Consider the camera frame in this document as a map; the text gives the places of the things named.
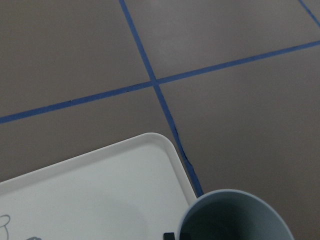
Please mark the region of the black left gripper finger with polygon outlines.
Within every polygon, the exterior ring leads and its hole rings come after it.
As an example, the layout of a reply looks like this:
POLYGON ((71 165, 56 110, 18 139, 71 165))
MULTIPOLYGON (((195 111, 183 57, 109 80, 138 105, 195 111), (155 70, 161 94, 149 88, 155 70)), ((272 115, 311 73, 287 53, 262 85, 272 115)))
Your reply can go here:
POLYGON ((165 232, 163 234, 163 240, 175 240, 175 233, 174 232, 165 232))

